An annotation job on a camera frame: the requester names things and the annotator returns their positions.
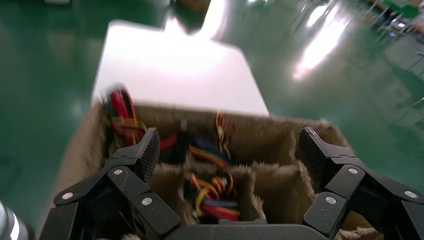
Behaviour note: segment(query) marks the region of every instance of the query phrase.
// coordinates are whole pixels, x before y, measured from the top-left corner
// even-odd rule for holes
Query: glossy epoxy floor
[[[202,26],[204,15],[164,2],[0,1],[0,199],[36,228],[87,111],[108,22],[187,34]],[[272,115],[338,125],[369,167],[424,192],[424,61],[409,69],[421,45],[375,42],[361,1],[212,4],[205,32],[243,50]]]

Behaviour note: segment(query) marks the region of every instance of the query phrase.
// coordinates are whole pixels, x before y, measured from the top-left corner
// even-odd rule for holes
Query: cardboard divider
[[[184,181],[190,179],[192,172],[215,175],[219,171],[199,165],[174,166],[162,163],[158,165],[150,180],[151,191],[157,194],[178,216],[181,225],[195,224],[193,207],[190,200],[184,198]],[[237,181],[237,202],[240,207],[241,221],[265,219],[262,201],[254,195],[255,173],[249,167],[236,166],[229,170]]]
[[[212,130],[217,114],[134,104],[139,121],[147,127],[157,128],[161,138],[175,133],[182,121]],[[93,105],[87,113],[66,148],[56,181],[56,193],[96,175],[109,161],[111,138],[107,130],[108,118],[106,108],[100,103]],[[229,148],[238,155],[239,165],[230,171],[240,182],[241,189],[237,192],[241,219],[266,218],[272,224],[301,224],[318,192],[299,160],[299,133],[303,127],[312,127],[325,142],[348,147],[341,132],[331,124],[305,119],[233,113],[225,114],[225,118],[237,124],[237,132]],[[184,199],[182,189],[190,171],[213,174],[217,168],[195,161],[188,154],[183,166],[158,165],[150,181],[152,191],[180,216],[183,225],[194,222],[192,206]],[[351,213],[337,239],[377,240],[381,234],[370,227],[362,216]]]

